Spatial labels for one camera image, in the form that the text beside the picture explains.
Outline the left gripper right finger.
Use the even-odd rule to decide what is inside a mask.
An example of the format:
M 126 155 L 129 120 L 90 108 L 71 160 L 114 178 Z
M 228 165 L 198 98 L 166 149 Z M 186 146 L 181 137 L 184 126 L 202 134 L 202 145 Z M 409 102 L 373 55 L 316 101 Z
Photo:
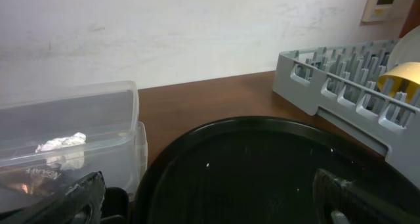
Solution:
M 353 182 L 319 169 L 312 182 L 319 223 L 418 223 L 419 216 L 365 191 Z

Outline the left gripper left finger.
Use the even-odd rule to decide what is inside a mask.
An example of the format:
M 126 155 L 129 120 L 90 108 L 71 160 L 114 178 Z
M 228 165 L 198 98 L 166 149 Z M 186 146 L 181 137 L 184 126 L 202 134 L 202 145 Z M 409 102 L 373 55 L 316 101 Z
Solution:
M 103 174 L 95 171 L 64 190 L 10 214 L 1 224 L 100 223 L 105 192 Z

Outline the white tissue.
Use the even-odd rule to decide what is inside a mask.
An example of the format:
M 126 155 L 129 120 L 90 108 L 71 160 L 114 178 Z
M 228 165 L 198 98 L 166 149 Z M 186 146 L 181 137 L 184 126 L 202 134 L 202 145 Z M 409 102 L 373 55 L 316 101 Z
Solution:
M 42 145 L 38 145 L 35 153 L 85 145 L 86 138 L 84 133 L 77 132 L 70 137 L 51 139 Z M 65 153 L 59 156 L 48 157 L 46 161 L 49 167 L 59 168 L 62 171 L 81 169 L 85 163 L 85 153 L 83 150 L 81 152 Z

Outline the yellow bowl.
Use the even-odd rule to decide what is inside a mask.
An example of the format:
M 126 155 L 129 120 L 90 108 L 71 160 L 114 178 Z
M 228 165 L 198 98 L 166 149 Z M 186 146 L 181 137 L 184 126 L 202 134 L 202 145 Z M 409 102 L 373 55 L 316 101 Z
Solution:
M 385 82 L 388 79 L 392 80 L 392 87 L 390 93 L 385 94 L 393 97 L 397 92 L 406 93 L 406 102 L 409 103 L 419 88 L 419 63 L 406 62 L 399 64 L 379 76 L 377 84 L 381 92 L 383 92 Z

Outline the grey plate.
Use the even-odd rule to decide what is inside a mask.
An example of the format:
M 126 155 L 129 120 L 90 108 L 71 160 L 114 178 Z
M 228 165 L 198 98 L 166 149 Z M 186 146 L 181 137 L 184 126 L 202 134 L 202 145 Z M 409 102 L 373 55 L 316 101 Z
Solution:
M 419 62 L 420 60 L 420 26 L 412 29 L 395 45 L 389 54 L 387 70 L 407 62 Z

